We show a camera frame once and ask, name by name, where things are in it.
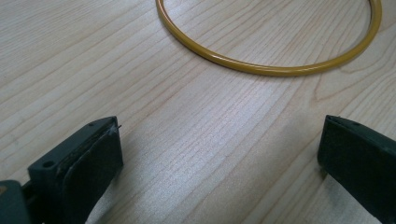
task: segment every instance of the wood grain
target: wood grain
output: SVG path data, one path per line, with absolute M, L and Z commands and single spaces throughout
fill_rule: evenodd
M 327 114 L 396 139 L 396 3 L 373 44 L 309 77 L 208 62 L 154 1 L 0 1 L 0 179 L 91 120 L 116 115 L 125 166 L 89 223 L 377 223 L 316 160 Z M 198 43 L 250 63 L 322 62 L 351 48 L 367 0 L 165 0 Z

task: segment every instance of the yellow rubber ring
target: yellow rubber ring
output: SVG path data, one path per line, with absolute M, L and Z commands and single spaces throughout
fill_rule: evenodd
M 378 32 L 382 20 L 381 0 L 369 0 L 369 2 L 371 6 L 371 21 L 369 30 L 363 40 L 353 49 L 350 49 L 346 53 L 324 63 L 314 63 L 296 67 L 277 67 L 254 63 L 244 63 L 202 47 L 188 36 L 183 34 L 183 32 L 181 32 L 175 26 L 175 24 L 169 18 L 169 15 L 166 13 L 163 0 L 156 0 L 158 14 L 164 25 L 170 31 L 170 33 L 188 49 L 194 51 L 198 55 L 208 59 L 213 63 L 218 63 L 222 66 L 232 68 L 237 71 L 273 77 L 297 77 L 320 73 L 347 63 L 357 57 L 360 53 L 367 49 L 367 47 L 369 47 L 370 43 L 373 41 L 376 33 Z

